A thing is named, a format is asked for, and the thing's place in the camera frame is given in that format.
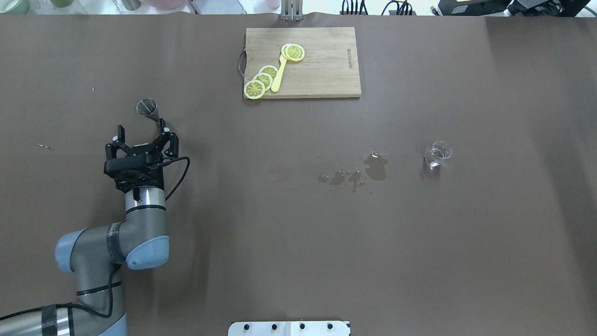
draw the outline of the white mounting plate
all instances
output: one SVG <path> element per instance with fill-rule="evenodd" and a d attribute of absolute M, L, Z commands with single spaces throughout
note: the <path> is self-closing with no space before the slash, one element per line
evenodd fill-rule
<path fill-rule="evenodd" d="M 228 336 L 350 336 L 350 322 L 235 322 L 228 328 Z"/>

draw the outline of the green bowl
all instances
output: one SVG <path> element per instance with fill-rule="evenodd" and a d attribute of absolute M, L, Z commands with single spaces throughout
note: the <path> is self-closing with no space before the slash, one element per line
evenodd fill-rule
<path fill-rule="evenodd" d="M 0 14 L 25 14 L 28 10 L 29 0 L 19 0 L 15 6 L 5 11 L 0 11 Z"/>

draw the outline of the tabletop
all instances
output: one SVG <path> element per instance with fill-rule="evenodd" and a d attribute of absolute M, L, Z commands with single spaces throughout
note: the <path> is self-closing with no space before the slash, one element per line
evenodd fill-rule
<path fill-rule="evenodd" d="M 360 99 L 242 97 L 246 28 L 290 25 L 355 27 Z M 55 243 L 124 218 L 103 146 L 118 124 L 153 139 L 151 97 L 192 164 L 170 260 L 124 270 L 129 335 L 595 334 L 596 20 L 28 16 L 0 36 L 0 315 L 74 300 Z M 454 155 L 431 173 L 440 139 Z"/>

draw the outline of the blue joint cap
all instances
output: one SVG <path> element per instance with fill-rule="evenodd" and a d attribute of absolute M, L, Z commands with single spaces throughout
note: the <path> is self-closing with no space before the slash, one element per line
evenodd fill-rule
<path fill-rule="evenodd" d="M 170 255 L 170 237 L 152 238 L 134 248 L 127 255 L 128 268 L 145 270 L 164 265 Z"/>
<path fill-rule="evenodd" d="M 58 268 L 62 272 L 73 273 L 73 270 L 70 267 L 70 255 L 73 253 L 73 248 L 75 247 L 77 239 L 79 239 L 79 236 L 85 230 L 87 229 L 84 228 L 80 231 L 67 233 L 58 239 L 58 243 L 56 243 L 56 250 L 54 251 L 54 257 L 58 263 Z"/>
<path fill-rule="evenodd" d="M 102 332 L 99 336 L 127 336 L 127 314 L 116 321 L 110 328 Z"/>

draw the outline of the metal jigger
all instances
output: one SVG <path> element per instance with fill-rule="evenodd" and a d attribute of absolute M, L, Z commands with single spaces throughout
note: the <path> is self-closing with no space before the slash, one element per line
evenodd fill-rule
<path fill-rule="evenodd" d="M 151 99 L 151 98 L 145 98 L 143 100 L 141 100 L 139 103 L 137 103 L 137 113 L 139 113 L 140 115 L 149 118 L 153 121 L 155 121 L 155 125 L 158 128 L 158 132 L 161 132 L 162 130 L 159 128 L 159 112 L 158 112 L 158 103 L 155 102 L 155 100 Z M 165 121 L 166 123 L 166 127 L 168 128 L 168 130 L 166 132 L 173 132 L 174 128 L 172 127 L 172 124 Z"/>

